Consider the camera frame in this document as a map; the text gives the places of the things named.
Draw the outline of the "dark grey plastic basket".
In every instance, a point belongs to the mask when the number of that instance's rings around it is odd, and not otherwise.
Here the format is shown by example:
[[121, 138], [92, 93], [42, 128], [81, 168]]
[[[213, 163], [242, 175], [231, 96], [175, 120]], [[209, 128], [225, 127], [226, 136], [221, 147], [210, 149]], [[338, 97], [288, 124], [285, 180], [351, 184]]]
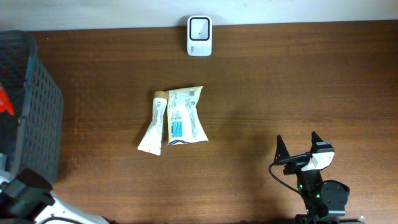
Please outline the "dark grey plastic basket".
[[1, 32], [1, 87], [12, 107], [1, 112], [1, 175], [29, 168], [56, 183], [64, 100], [27, 32]]

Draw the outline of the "cream yellow snack bag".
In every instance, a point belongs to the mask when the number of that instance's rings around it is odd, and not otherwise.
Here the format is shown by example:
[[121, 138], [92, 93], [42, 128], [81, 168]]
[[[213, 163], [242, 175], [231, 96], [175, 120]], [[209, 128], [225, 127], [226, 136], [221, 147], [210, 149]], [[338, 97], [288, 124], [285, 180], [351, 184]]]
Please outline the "cream yellow snack bag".
[[167, 91], [168, 145], [208, 142], [198, 118], [197, 104], [203, 86]]

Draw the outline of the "red item in basket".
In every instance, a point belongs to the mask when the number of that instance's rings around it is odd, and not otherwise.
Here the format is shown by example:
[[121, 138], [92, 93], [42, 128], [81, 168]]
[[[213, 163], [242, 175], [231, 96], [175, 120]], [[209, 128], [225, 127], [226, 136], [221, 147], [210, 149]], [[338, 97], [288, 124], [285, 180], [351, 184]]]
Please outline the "red item in basket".
[[0, 112], [14, 116], [14, 107], [4, 87], [0, 87]]

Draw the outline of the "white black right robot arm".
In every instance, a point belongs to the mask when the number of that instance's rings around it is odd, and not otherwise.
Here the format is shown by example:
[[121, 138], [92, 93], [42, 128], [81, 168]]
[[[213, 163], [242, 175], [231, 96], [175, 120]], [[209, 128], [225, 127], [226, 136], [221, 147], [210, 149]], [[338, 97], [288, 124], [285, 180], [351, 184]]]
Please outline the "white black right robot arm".
[[331, 165], [335, 151], [331, 143], [312, 132], [312, 146], [306, 153], [291, 156], [280, 135], [274, 165], [284, 166], [284, 175], [296, 175], [296, 191], [303, 199], [307, 213], [296, 215], [295, 223], [361, 223], [344, 219], [350, 189], [335, 180], [323, 180], [321, 171]]

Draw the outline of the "white tube with cork cap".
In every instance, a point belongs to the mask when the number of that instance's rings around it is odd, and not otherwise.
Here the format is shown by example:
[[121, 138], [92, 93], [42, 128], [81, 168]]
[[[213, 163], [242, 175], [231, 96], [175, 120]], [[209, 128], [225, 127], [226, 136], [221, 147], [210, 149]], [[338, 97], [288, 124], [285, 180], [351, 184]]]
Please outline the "white tube with cork cap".
[[168, 93], [156, 91], [152, 101], [152, 121], [139, 143], [139, 151], [148, 152], [156, 156], [161, 155], [164, 113], [168, 103]]

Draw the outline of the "white black barcode scanner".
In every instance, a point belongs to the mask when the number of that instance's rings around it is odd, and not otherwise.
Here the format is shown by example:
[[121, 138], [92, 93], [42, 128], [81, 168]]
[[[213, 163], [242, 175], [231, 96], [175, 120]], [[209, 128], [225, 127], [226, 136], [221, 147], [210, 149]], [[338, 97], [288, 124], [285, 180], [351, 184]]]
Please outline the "white black barcode scanner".
[[213, 23], [209, 16], [190, 16], [187, 19], [187, 54], [208, 57], [212, 53]]

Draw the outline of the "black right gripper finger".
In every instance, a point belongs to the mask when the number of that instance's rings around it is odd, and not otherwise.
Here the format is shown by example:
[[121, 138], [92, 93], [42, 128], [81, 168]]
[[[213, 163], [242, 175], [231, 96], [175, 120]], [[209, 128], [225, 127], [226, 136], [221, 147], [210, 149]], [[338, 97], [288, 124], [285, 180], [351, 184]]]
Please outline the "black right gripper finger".
[[322, 145], [318, 145], [319, 142], [323, 142], [321, 137], [315, 132], [312, 132], [312, 146], [311, 146], [311, 152], [318, 152]]
[[285, 164], [290, 159], [290, 154], [280, 134], [277, 135], [274, 164]]

